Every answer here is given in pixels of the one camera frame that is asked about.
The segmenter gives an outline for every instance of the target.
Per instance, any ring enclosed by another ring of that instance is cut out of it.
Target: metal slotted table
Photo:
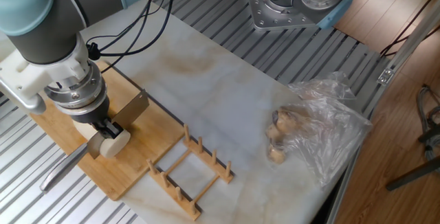
[[[349,106],[364,117],[371,117],[386,88],[376,80],[389,59],[338,30],[258,31],[248,0],[175,0],[173,14],[284,85],[345,72],[357,96]],[[63,156],[30,117],[0,98],[0,223],[144,223],[123,202],[108,199],[78,167],[49,194],[41,193],[39,184]],[[316,223],[334,221],[354,161]]]

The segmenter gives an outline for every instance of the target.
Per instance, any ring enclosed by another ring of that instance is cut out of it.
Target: plastic bag
[[[338,100],[354,100],[355,95],[346,83],[347,77],[341,71],[328,74],[325,78],[314,78],[308,82],[297,82],[288,87],[303,100],[319,98],[335,98]]]
[[[372,127],[339,101],[354,95],[336,76],[343,74],[335,72],[327,79],[290,85],[306,100],[274,111],[266,130],[269,159],[280,164],[289,151],[299,150],[322,187],[343,169]]]

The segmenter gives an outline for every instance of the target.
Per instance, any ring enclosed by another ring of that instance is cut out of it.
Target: wooden cutting board
[[[107,66],[98,63],[100,69]],[[103,73],[110,99],[109,115],[113,117],[125,107],[140,90],[110,69]],[[146,162],[160,160],[183,136],[183,126],[158,106],[152,99],[149,106],[134,121],[128,132],[129,143],[113,158],[99,156],[93,159],[86,154],[79,167],[112,200],[120,199],[149,170]],[[87,140],[75,129],[72,119],[61,113],[51,100],[46,100],[47,110],[42,115],[31,114],[35,122],[63,149],[72,153]]]

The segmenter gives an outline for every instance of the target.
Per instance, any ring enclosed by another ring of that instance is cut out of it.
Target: white marble surface
[[[88,39],[117,34],[144,4],[145,0],[82,35]],[[157,34],[165,14],[161,10],[148,18],[137,47]],[[130,34],[108,51],[124,51],[133,37]],[[200,199],[203,213],[197,223],[308,223],[314,217],[331,187],[321,190],[299,156],[289,156],[281,166],[265,156],[264,131],[272,111],[298,101],[287,87],[173,16],[154,46],[126,57],[118,69],[187,123],[193,136],[202,136],[207,149],[217,149],[221,161],[232,161],[235,178],[228,185],[217,180]],[[166,170],[184,151],[179,143],[158,166]],[[213,175],[191,155],[170,177],[194,198]],[[148,175],[122,200],[148,224],[193,223]]]

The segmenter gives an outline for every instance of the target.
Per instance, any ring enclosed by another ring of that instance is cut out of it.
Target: wooden floor
[[[354,0],[337,28],[380,51],[425,1]],[[439,174],[431,173],[393,192],[385,189],[390,180],[426,161],[424,147],[417,141],[422,130],[416,96],[423,83],[440,93],[440,32],[417,48],[382,96],[336,223],[440,223]],[[428,99],[425,108],[435,105]]]

